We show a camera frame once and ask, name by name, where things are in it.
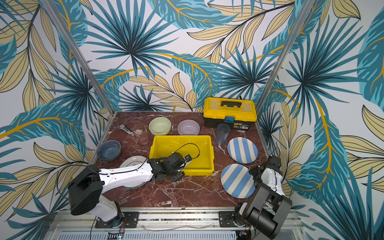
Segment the blue striped plate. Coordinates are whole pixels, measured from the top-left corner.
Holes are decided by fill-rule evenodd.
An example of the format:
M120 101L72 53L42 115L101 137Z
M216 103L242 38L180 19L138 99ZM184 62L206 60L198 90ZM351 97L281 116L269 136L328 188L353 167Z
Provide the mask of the blue striped plate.
M241 164L253 163L259 155L257 146L249 139L236 137L227 146L230 157Z
M224 190L237 199L249 198L256 189L249 169L240 164L226 166L220 179Z

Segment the yellow plastic bin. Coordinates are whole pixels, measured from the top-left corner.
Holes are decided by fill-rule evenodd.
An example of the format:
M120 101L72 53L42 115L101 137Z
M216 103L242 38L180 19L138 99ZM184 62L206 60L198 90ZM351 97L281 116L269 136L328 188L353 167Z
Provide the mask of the yellow plastic bin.
M149 157L158 159L177 152L193 160L182 170L186 176L210 176L214 172L214 148L210 136L155 136Z

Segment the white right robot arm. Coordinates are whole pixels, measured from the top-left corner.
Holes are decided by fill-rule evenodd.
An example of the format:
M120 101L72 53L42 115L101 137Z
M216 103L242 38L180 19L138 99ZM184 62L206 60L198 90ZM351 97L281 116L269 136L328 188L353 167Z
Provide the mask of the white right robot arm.
M271 240L278 235L293 204L283 191L280 167L281 159L270 155L265 163L251 169L254 195L250 203L238 204L233 214L235 225L254 227Z

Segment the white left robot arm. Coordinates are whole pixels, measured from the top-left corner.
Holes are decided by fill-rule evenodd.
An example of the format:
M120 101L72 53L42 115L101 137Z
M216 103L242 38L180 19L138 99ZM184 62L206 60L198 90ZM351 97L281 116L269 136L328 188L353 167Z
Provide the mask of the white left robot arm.
M143 163L117 169L99 169L89 165L68 185L70 210L73 216L91 214L111 228L125 222L116 202L103 193L129 184L142 184L169 178L179 181L185 175L182 170L193 160L191 155L174 152L167 158L146 159Z

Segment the pale green bowl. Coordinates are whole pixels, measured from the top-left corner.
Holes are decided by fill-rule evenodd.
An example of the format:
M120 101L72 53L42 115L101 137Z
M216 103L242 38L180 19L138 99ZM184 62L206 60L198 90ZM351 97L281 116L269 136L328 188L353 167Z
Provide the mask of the pale green bowl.
M167 135L172 129L172 123L165 117L153 119L149 124L149 130L154 136Z

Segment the clear drinking glass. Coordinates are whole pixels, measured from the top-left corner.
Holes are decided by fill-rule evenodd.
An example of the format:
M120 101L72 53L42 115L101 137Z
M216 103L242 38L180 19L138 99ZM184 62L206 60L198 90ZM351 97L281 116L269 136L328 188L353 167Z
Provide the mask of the clear drinking glass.
M132 130L140 144L146 145L149 142L148 131L145 125L135 125Z

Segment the lilac bowl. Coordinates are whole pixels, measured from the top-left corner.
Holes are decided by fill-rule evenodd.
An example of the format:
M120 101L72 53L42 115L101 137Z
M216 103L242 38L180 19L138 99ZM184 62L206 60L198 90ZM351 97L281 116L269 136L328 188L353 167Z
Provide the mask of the lilac bowl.
M182 136L196 136L200 132L200 125L194 120L183 120L178 124L178 133Z

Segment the dark blue bowl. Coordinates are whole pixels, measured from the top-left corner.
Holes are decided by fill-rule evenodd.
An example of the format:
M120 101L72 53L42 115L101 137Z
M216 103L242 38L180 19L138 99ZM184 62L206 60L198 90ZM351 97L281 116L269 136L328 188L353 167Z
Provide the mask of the dark blue bowl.
M109 140L99 146L97 156L101 161L111 162L116 160L121 155L121 152L122 147L120 142Z

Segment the yellow black plastic toolbox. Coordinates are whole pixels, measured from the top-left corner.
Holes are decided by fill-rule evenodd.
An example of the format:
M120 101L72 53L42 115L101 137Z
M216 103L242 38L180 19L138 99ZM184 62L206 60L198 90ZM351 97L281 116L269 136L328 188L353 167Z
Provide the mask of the yellow black plastic toolbox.
M207 128L226 124L247 131L257 121L257 113L253 101L209 97L205 99L203 118Z

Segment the metal wrench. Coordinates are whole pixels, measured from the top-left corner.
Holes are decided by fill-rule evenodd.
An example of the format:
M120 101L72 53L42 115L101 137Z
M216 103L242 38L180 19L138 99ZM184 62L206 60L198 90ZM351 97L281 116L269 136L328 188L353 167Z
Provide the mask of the metal wrench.
M118 126L118 128L120 129L120 130L122 130L122 131L124 131L125 133L127 133L128 135L130 135L130 136L135 136L134 135L134 133L131 131L131 130L129 130L125 125L119 125Z

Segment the blue textured plastic cup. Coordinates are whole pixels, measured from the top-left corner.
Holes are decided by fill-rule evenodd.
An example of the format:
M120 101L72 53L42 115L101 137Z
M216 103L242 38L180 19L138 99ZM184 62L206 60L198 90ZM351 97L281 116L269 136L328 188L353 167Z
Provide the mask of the blue textured plastic cup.
M219 124L216 131L216 143L218 145L223 145L226 142L230 131L231 128L227 124Z

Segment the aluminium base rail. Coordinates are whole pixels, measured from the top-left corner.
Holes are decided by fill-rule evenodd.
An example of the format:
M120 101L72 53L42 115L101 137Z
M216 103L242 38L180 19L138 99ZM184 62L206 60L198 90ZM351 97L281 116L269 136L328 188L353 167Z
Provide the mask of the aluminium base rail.
M232 207L122 208L122 228L107 228L96 217L62 211L46 240L265 240L253 227L233 223Z

